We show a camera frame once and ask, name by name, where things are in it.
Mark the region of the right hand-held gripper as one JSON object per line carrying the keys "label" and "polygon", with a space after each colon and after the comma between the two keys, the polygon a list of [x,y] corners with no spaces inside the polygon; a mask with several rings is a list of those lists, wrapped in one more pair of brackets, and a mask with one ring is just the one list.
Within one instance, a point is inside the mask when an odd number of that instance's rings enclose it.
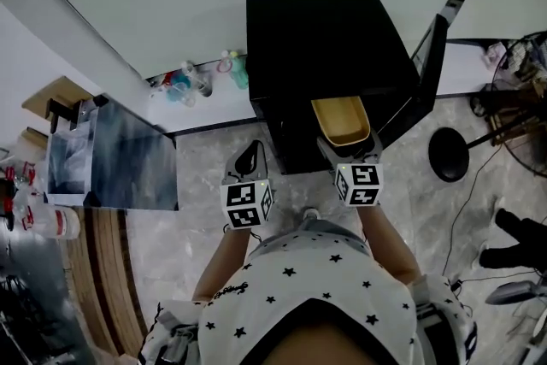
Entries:
{"label": "right hand-held gripper", "polygon": [[369,137],[370,143],[362,159],[343,158],[323,137],[316,139],[321,154],[334,167],[334,185],[348,207],[377,205],[384,188],[383,165],[379,162],[383,145],[373,129]]}

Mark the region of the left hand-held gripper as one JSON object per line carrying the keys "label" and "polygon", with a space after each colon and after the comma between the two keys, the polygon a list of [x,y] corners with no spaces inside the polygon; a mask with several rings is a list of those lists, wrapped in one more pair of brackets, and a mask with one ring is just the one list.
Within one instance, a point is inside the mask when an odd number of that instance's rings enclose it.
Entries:
{"label": "left hand-held gripper", "polygon": [[274,204],[266,153],[260,140],[256,141],[256,175],[248,175],[253,170],[251,145],[243,145],[228,159],[221,183],[222,212],[233,230],[264,225]]}

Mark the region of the tan rectangular tray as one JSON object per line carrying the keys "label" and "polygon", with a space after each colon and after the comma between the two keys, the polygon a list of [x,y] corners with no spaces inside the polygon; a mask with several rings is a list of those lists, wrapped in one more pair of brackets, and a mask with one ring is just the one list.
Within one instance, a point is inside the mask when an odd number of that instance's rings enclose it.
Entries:
{"label": "tan rectangular tray", "polygon": [[360,97],[333,97],[311,101],[326,140],[344,147],[366,140],[371,127]]}

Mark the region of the black mini fridge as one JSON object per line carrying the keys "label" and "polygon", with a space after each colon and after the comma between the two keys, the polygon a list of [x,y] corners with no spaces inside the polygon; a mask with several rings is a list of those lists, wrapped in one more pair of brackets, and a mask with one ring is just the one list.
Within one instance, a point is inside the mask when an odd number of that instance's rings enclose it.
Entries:
{"label": "black mini fridge", "polygon": [[447,20],[409,54],[380,0],[246,0],[250,103],[283,174],[326,170],[315,99],[359,97],[384,147],[434,106]]}

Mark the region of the person's left forearm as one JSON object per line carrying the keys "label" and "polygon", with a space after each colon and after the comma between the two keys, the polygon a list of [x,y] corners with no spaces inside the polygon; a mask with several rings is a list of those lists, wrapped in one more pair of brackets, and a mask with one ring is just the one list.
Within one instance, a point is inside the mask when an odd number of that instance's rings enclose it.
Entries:
{"label": "person's left forearm", "polygon": [[227,230],[204,269],[192,296],[193,301],[208,302],[244,265],[250,229]]}

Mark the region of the person's right forearm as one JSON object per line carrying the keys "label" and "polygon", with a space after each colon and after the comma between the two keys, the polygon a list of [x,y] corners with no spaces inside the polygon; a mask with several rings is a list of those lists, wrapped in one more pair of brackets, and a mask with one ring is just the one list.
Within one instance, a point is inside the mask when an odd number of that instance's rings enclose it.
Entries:
{"label": "person's right forearm", "polygon": [[375,260],[405,285],[419,279],[421,271],[414,254],[381,207],[358,207],[356,211]]}

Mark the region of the clear glass jar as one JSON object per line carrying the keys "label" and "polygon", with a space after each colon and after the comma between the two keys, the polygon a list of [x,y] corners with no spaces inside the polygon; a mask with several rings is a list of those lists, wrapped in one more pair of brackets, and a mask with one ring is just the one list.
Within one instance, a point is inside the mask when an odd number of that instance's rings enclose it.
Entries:
{"label": "clear glass jar", "polygon": [[203,97],[212,95],[213,86],[208,72],[197,74],[197,89]]}

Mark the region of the green plastic bottle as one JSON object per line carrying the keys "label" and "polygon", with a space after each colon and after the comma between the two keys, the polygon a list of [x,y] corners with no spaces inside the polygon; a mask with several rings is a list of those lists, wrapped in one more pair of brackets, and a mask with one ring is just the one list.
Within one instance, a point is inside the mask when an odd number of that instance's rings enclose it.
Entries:
{"label": "green plastic bottle", "polygon": [[247,89],[249,86],[249,78],[245,69],[244,59],[235,50],[230,51],[229,56],[232,62],[230,72],[232,79],[240,90]]}

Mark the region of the blue plastic cup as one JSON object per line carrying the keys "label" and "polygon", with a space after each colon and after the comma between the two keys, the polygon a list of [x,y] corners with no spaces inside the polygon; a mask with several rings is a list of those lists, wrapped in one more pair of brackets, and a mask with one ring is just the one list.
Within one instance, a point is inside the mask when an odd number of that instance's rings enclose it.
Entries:
{"label": "blue plastic cup", "polygon": [[183,74],[173,74],[167,86],[168,99],[172,102],[184,103],[187,100],[190,88],[187,78]]}

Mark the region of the clear plastic bottle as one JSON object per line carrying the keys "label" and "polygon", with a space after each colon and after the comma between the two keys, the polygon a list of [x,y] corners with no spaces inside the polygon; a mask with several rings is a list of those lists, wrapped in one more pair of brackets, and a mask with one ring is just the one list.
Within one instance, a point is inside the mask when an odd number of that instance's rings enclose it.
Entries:
{"label": "clear plastic bottle", "polygon": [[201,92],[203,88],[203,82],[200,79],[199,72],[191,62],[184,61],[181,63],[181,70],[183,74],[191,82],[192,88],[195,91]]}

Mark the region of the grey marbled cube table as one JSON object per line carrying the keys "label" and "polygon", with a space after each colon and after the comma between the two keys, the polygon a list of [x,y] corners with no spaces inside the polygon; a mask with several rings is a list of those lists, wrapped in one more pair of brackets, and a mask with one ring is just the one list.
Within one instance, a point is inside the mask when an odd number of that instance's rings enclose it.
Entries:
{"label": "grey marbled cube table", "polygon": [[49,136],[45,201],[68,207],[178,210],[174,139],[109,97],[84,101],[84,120],[70,131],[60,119]]}

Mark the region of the white star-print shirt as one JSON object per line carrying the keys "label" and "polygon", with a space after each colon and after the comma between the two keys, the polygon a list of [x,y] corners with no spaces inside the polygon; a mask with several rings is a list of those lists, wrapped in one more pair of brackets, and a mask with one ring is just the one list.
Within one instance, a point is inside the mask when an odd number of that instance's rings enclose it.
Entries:
{"label": "white star-print shirt", "polygon": [[439,275],[405,285],[359,238],[299,229],[260,244],[210,300],[166,301],[139,365],[259,365],[293,328],[329,321],[378,365],[468,365],[477,327]]}

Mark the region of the black standing fan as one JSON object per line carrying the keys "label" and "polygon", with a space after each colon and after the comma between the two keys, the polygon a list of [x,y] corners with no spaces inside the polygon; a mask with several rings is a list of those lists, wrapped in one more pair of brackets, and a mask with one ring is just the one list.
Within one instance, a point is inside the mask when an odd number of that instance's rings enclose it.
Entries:
{"label": "black standing fan", "polygon": [[470,109],[487,122],[489,132],[466,141],[454,128],[438,129],[428,145],[433,172],[445,182],[461,180],[470,150],[488,143],[504,147],[525,170],[547,179],[547,30],[491,45],[485,64],[492,78],[471,96]]}

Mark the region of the wooden slat platform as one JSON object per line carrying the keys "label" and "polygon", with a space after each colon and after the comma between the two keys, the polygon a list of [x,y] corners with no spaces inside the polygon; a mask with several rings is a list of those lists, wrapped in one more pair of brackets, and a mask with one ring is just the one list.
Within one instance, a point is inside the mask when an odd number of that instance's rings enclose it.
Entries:
{"label": "wooden slat platform", "polygon": [[147,326],[133,278],[126,212],[77,208],[80,231],[61,242],[71,298],[84,334],[99,349],[136,357]]}

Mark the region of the black stand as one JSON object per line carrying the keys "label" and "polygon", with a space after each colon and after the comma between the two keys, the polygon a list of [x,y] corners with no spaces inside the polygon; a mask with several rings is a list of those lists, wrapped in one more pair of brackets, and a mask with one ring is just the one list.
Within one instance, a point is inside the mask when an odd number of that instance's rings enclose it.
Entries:
{"label": "black stand", "polygon": [[72,107],[50,98],[46,105],[46,118],[50,119],[50,133],[55,134],[59,120],[69,123],[69,130],[73,131],[85,118],[85,101],[79,100]]}

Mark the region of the large red-label water bottle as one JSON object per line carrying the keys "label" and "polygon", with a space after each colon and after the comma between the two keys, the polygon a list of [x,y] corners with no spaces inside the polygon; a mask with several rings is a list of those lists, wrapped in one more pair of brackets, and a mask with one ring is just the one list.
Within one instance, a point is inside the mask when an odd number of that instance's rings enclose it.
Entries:
{"label": "large red-label water bottle", "polygon": [[76,239],[80,233],[79,217],[73,209],[49,204],[31,207],[31,230],[44,238]]}

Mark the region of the brown cardboard sheet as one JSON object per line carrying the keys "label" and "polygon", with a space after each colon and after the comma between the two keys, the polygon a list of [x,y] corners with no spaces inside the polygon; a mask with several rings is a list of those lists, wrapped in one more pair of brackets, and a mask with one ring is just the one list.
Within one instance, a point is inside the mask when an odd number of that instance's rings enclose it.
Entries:
{"label": "brown cardboard sheet", "polygon": [[46,116],[46,110],[51,99],[72,108],[78,101],[91,98],[92,94],[69,78],[62,76],[30,96],[21,107],[49,121],[51,117]]}

